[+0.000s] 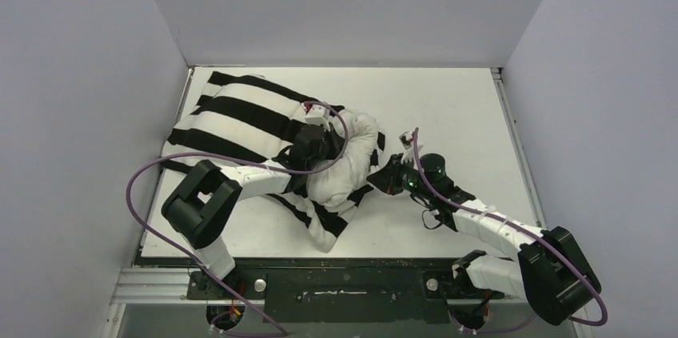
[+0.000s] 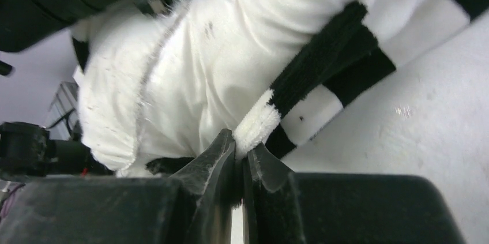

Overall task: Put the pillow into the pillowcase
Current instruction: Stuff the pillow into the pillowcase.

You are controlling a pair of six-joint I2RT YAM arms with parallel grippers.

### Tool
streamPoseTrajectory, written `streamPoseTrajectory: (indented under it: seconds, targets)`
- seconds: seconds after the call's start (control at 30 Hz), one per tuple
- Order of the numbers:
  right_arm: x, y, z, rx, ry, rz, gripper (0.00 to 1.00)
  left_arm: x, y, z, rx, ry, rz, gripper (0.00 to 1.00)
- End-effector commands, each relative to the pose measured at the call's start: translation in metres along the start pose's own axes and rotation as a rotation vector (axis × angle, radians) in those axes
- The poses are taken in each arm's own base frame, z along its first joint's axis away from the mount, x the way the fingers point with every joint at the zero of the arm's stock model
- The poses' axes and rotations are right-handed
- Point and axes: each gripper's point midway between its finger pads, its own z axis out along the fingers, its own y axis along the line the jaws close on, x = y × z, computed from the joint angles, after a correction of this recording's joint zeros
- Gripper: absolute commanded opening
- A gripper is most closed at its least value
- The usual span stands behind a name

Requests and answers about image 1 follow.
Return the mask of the black white striped pillowcase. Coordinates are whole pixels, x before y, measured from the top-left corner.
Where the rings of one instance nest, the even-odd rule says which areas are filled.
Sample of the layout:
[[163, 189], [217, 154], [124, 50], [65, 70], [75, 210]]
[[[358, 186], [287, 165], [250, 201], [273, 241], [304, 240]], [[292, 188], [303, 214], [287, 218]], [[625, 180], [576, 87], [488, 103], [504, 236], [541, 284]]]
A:
[[[276, 157], [305, 124], [301, 105], [309, 97], [260, 77], [214, 72], [193, 111], [172, 129], [162, 148], [164, 169], [186, 175], [207, 153], [263, 163]], [[334, 108], [338, 113], [346, 109]], [[333, 128], [348, 138], [341, 115], [331, 117]], [[378, 145], [385, 149], [379, 130]], [[270, 201], [288, 209], [308, 229], [317, 249], [327, 253], [345, 231], [363, 197], [372, 190], [367, 183], [349, 198], [357, 203], [342, 213], [332, 213], [308, 198], [308, 193], [269, 195]]]

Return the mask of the white pillow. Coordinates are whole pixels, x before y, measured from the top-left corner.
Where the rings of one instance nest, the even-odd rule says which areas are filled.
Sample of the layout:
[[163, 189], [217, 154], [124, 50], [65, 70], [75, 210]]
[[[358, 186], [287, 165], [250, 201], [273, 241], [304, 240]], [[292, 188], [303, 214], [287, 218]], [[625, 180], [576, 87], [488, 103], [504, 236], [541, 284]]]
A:
[[332, 213], [342, 213], [357, 203], [349, 196], [367, 185], [366, 177], [379, 167], [383, 152], [374, 117], [349, 109], [339, 114], [348, 127], [346, 149], [336, 164], [309, 176], [307, 182], [308, 198]]

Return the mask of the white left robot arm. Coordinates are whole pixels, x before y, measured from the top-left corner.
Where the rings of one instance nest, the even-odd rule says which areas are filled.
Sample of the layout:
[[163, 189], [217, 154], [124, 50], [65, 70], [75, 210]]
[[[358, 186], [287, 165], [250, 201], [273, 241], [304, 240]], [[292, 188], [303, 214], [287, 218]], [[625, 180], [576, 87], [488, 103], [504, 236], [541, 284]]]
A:
[[262, 163], [219, 167], [199, 161], [162, 205], [162, 216], [189, 244], [208, 277], [208, 288], [221, 298], [239, 286], [235, 260], [221, 235], [235, 205], [269, 194], [307, 193], [313, 169], [339, 158], [345, 139], [323, 125], [303, 125], [293, 144]]

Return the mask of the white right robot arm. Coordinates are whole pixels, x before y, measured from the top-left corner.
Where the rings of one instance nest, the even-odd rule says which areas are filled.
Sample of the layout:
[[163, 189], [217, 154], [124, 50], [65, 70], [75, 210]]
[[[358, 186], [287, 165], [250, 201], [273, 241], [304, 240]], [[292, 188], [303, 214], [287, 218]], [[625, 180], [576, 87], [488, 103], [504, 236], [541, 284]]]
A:
[[391, 196], [407, 192], [441, 226], [501, 252], [495, 257], [474, 250], [453, 262], [453, 286], [462, 296], [489, 290], [526, 300], [551, 325], [572, 320], [590, 301], [600, 300], [600, 282], [567, 229], [541, 229], [491, 209], [447, 175], [441, 155], [414, 161], [394, 154], [367, 181]]

